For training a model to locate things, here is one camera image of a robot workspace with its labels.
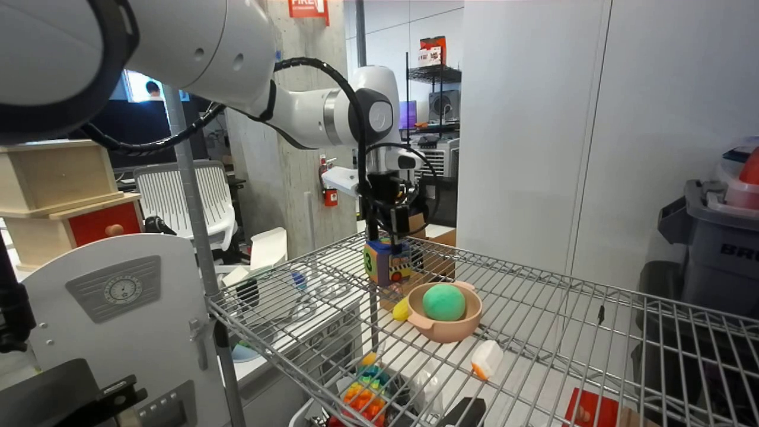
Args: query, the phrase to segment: orange object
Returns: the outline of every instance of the orange object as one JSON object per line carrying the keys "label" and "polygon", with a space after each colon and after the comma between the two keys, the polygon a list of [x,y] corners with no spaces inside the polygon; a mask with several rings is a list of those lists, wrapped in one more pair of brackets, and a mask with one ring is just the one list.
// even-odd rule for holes
{"label": "orange object", "polygon": [[443,67],[446,64],[446,37],[421,40],[421,67]]}
{"label": "orange object", "polygon": [[601,398],[593,391],[582,391],[575,390],[568,413],[564,413],[564,426],[570,427],[616,427],[616,413],[619,403],[615,398]]}
{"label": "orange object", "polygon": [[752,158],[746,162],[741,180],[759,186],[759,150],[754,150]]}
{"label": "orange object", "polygon": [[488,379],[488,376],[484,376],[484,371],[481,371],[479,365],[472,365],[472,376],[475,376],[478,379],[481,379],[481,383]]}
{"label": "orange object", "polygon": [[327,0],[288,0],[293,19],[322,19],[331,26]]}
{"label": "orange object", "polygon": [[383,398],[378,391],[372,391],[372,390],[354,383],[354,385],[341,394],[341,401],[344,401],[347,405],[352,405],[354,410],[358,410],[362,415],[365,415],[367,420],[372,420],[376,427],[385,427],[385,405],[386,405],[386,403],[385,403],[385,398]]}
{"label": "orange object", "polygon": [[334,190],[334,187],[322,190],[322,204],[326,204],[327,209],[334,209],[334,206],[338,206],[338,190]]}

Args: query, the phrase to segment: white wall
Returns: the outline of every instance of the white wall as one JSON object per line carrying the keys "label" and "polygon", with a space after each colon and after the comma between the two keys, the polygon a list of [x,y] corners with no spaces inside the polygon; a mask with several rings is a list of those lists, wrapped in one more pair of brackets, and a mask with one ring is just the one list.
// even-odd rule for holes
{"label": "white wall", "polygon": [[468,3],[461,248],[570,270],[606,0]]}
{"label": "white wall", "polygon": [[575,273],[637,284],[672,260],[660,209],[759,129],[758,0],[616,0]]}
{"label": "white wall", "polygon": [[[399,78],[399,99],[407,99],[407,53],[410,67],[421,38],[446,37],[449,67],[464,64],[464,0],[365,0],[365,50],[367,64],[389,67]],[[347,0],[347,50],[348,72],[356,72],[356,0]],[[421,103],[421,118],[428,117],[430,84],[413,84],[410,99]]]}
{"label": "white wall", "polygon": [[759,3],[611,5],[468,0],[461,244],[637,287],[662,204],[759,129]]}

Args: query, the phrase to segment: light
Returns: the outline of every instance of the light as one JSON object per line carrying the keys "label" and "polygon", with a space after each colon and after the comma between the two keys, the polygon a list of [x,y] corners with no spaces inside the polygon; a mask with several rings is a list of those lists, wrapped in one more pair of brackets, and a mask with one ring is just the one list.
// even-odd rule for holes
{"label": "light", "polygon": [[149,94],[146,88],[148,80],[153,80],[153,78],[146,73],[123,72],[127,99],[128,103],[149,103]]}

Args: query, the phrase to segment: green ball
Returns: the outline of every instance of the green ball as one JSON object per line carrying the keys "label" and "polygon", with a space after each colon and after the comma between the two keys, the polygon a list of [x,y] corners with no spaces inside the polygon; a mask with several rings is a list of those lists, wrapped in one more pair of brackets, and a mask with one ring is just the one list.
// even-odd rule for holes
{"label": "green ball", "polygon": [[455,284],[439,283],[426,292],[423,309],[433,321],[461,321],[468,313],[468,296]]}

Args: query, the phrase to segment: chrome shelving unit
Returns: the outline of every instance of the chrome shelving unit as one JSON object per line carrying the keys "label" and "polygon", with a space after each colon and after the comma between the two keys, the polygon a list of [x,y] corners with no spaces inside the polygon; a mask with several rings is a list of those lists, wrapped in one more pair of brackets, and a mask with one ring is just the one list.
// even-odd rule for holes
{"label": "chrome shelving unit", "polygon": [[[256,294],[225,290],[210,300],[210,309],[347,426],[379,426],[338,391],[372,343],[379,343],[376,352],[391,385],[383,396],[385,426],[436,426],[464,396],[487,403],[488,427],[570,426],[593,413],[601,417],[611,405],[616,405],[619,426],[759,423],[758,321],[426,241],[409,248],[426,281],[455,276],[478,287],[484,318],[472,337],[436,344],[385,312],[372,317],[363,237],[268,270]],[[311,335],[331,317],[362,326],[362,352],[344,352],[340,335]],[[488,383],[471,373],[481,339],[506,349]],[[601,398],[570,405],[573,394],[586,391]]]}

